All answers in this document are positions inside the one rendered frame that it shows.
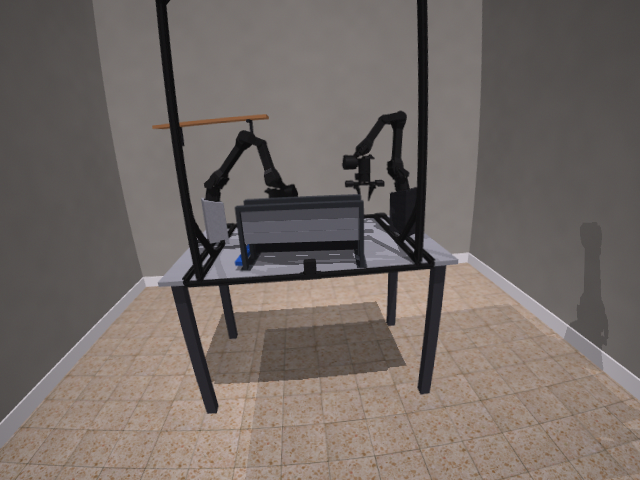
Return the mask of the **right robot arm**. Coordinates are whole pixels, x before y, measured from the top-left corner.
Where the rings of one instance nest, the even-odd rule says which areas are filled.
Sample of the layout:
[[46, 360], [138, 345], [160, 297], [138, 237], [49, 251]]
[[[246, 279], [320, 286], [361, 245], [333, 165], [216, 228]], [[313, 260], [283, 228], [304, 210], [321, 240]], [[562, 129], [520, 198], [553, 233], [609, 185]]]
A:
[[[399, 113], [398, 113], [399, 112]], [[406, 124], [407, 115], [403, 111], [398, 111], [397, 113], [386, 114], [380, 116], [378, 118], [378, 123], [373, 126], [372, 131], [367, 135], [367, 137], [363, 140], [360, 146], [357, 145], [356, 152], [354, 155], [344, 155], [342, 167], [344, 170], [349, 169], [370, 169], [370, 159], [375, 159], [371, 154], [368, 156], [362, 156], [362, 158], [358, 158], [357, 155], [365, 155], [370, 152], [373, 142], [379, 132], [382, 130], [385, 124], [391, 124], [393, 128], [393, 144], [392, 144], [392, 158], [391, 161], [387, 162], [387, 171], [388, 174], [395, 180], [395, 190], [403, 191], [410, 189], [408, 184], [409, 172], [404, 169], [403, 162], [401, 159], [402, 152], [402, 135], [403, 128]], [[403, 120], [404, 119], [404, 120]], [[385, 121], [390, 121], [386, 122]], [[391, 169], [392, 168], [392, 169]], [[399, 177], [400, 175], [400, 177]], [[399, 177], [399, 178], [396, 178]], [[406, 178], [405, 178], [406, 177]]]

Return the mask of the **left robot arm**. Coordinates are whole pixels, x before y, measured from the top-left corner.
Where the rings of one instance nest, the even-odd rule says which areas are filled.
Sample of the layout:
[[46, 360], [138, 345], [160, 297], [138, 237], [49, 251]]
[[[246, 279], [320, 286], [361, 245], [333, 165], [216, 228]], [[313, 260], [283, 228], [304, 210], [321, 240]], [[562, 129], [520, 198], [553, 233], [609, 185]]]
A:
[[[239, 132], [236, 138], [236, 144], [222, 166], [218, 170], [216, 170], [204, 183], [204, 187], [206, 188], [205, 200], [213, 202], [220, 201], [220, 189], [223, 189], [224, 185], [226, 185], [230, 180], [230, 178], [228, 178], [228, 173], [235, 165], [243, 151], [248, 149], [251, 145], [255, 145], [258, 149], [264, 167], [265, 184], [269, 187], [280, 188], [278, 190], [267, 188], [265, 190], [265, 193], [269, 194], [269, 198], [298, 196], [295, 184], [285, 186], [285, 184], [283, 183], [280, 174], [273, 165], [267, 147], [267, 142], [263, 139], [257, 140], [257, 138], [251, 132], [245, 130]], [[220, 186], [220, 188], [213, 186]]]

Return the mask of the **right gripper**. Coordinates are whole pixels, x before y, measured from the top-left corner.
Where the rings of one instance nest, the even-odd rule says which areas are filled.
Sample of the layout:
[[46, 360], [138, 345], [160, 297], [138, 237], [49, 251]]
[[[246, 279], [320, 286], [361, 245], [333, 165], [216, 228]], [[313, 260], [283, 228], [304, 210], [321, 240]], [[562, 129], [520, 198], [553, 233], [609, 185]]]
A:
[[[360, 174], [359, 174], [360, 172]], [[359, 182], [353, 182], [353, 180], [347, 180], [345, 181], [345, 187], [353, 187], [354, 189], [356, 189], [358, 194], [360, 193], [360, 188], [359, 188], [359, 184], [366, 184], [366, 185], [370, 185], [370, 191], [368, 193], [368, 201], [370, 200], [371, 194], [373, 192], [373, 190], [376, 188], [376, 185], [378, 187], [384, 187], [385, 183], [383, 180], [375, 180], [375, 181], [370, 181], [370, 169], [358, 169], [358, 179]], [[360, 183], [360, 182], [369, 182], [369, 183]]]

